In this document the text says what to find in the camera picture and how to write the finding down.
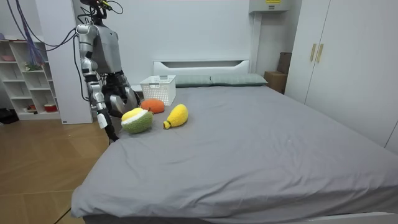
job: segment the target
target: white basket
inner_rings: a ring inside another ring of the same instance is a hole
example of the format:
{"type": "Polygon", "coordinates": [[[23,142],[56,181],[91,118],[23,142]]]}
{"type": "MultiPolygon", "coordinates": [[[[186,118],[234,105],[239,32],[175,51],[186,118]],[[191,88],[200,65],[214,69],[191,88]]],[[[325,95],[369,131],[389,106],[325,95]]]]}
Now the white basket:
{"type": "Polygon", "coordinates": [[[175,98],[175,75],[153,75],[139,83],[145,99],[158,99],[170,106],[175,98]]]}

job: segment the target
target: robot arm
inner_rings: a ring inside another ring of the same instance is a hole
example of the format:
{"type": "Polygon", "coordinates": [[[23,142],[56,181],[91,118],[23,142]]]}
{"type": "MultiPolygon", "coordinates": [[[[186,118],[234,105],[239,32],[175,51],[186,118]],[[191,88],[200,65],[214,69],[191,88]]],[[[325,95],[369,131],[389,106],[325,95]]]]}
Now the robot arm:
{"type": "Polygon", "coordinates": [[[79,49],[81,71],[87,83],[88,96],[93,109],[97,109],[97,119],[100,128],[105,128],[106,134],[112,141],[119,138],[114,133],[111,118],[106,107],[105,98],[101,91],[101,85],[97,79],[97,63],[92,60],[94,41],[98,36],[98,30],[93,24],[78,25],[76,32],[79,36],[79,49]]]}

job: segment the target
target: cardboard box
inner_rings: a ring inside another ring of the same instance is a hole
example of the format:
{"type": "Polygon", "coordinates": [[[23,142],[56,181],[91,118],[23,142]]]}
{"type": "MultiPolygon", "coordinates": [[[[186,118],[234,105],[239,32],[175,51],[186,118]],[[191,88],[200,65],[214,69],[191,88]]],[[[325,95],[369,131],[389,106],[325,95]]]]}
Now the cardboard box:
{"type": "Polygon", "coordinates": [[[284,74],[289,74],[291,59],[292,59],[292,53],[287,53],[287,52],[280,53],[277,71],[282,72],[284,74]]]}
{"type": "Polygon", "coordinates": [[[281,94],[285,93],[287,75],[282,72],[265,72],[264,78],[267,80],[267,86],[281,94]]]}

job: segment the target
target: white pillar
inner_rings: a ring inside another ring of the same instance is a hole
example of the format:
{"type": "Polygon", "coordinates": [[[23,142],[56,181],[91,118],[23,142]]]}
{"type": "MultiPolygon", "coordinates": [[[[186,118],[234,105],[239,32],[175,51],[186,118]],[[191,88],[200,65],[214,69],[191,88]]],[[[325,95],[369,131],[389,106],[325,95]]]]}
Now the white pillar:
{"type": "MultiPolygon", "coordinates": [[[[71,0],[35,0],[39,13],[44,41],[59,44],[66,34],[76,27],[75,14],[71,0]]],[[[63,124],[92,123],[90,104],[80,96],[80,82],[73,62],[73,44],[67,44],[47,52],[55,92],[63,124]]],[[[76,59],[80,69],[80,56],[76,40],[76,59]]],[[[83,94],[87,96],[86,83],[82,77],[83,94]]]]}

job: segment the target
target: cabinet handle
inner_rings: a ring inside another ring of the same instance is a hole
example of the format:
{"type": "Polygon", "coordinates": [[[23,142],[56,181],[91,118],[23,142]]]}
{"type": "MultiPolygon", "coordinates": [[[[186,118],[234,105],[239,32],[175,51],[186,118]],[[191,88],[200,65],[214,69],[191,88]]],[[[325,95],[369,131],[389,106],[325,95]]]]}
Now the cabinet handle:
{"type": "Polygon", "coordinates": [[[323,44],[321,44],[321,45],[319,46],[318,55],[317,55],[317,62],[318,62],[318,63],[321,61],[322,51],[323,51],[323,44]]]}
{"type": "Polygon", "coordinates": [[[313,55],[315,54],[315,49],[317,48],[317,44],[313,44],[312,45],[312,51],[311,51],[311,57],[310,57],[310,61],[313,61],[313,55]]]}

